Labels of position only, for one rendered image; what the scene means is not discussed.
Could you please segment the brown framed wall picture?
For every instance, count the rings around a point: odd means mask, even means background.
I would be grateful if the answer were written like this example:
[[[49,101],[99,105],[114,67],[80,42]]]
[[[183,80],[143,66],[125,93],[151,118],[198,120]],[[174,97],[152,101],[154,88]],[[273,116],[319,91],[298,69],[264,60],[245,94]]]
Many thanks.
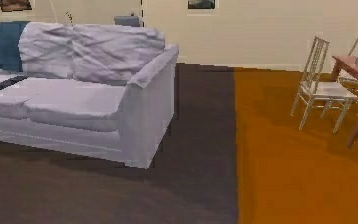
[[[2,12],[14,12],[31,10],[32,6],[29,0],[0,0]]]

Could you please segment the dark framed wall picture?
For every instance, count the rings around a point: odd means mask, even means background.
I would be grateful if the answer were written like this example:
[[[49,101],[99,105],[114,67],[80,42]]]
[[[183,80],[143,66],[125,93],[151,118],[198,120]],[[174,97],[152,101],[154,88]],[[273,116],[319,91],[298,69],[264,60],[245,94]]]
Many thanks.
[[[188,0],[189,9],[214,9],[215,0]]]

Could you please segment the pale lilac sofa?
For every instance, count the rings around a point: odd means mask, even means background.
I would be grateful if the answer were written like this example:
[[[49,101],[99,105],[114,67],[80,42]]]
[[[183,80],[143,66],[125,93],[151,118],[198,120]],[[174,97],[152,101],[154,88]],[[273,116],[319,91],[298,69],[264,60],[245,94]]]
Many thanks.
[[[177,46],[154,28],[28,22],[27,79],[0,90],[0,141],[149,168],[175,114]]]

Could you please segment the reddish wooden table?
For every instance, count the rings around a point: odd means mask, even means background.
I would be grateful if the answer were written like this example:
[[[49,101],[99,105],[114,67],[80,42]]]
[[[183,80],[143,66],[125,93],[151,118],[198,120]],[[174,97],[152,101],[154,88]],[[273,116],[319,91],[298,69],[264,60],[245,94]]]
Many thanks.
[[[341,70],[345,70],[347,73],[358,79],[358,65],[355,63],[356,56],[333,56],[335,60],[334,67],[331,72],[331,80],[336,81]],[[353,128],[349,138],[347,140],[347,147],[351,148],[356,139],[358,138],[358,121]]]

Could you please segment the grey box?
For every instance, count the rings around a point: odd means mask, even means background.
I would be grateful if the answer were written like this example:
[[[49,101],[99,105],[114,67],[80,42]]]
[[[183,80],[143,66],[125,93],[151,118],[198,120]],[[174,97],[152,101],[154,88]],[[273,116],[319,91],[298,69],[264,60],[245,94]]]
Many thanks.
[[[140,27],[140,20],[137,16],[115,16],[114,22],[121,26]]]

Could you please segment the blue blanket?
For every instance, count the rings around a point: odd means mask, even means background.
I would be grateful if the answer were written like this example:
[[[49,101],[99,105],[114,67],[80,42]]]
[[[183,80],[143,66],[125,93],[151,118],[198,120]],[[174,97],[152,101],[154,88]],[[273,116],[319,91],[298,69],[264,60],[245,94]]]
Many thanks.
[[[22,72],[19,40],[28,21],[0,22],[0,69]]]

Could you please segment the black flat object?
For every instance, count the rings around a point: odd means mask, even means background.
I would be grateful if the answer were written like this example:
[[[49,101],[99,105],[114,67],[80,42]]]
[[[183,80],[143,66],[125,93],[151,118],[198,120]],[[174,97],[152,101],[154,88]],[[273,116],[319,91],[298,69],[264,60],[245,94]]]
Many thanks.
[[[0,90],[14,85],[22,80],[27,79],[27,76],[22,75],[0,75]]]

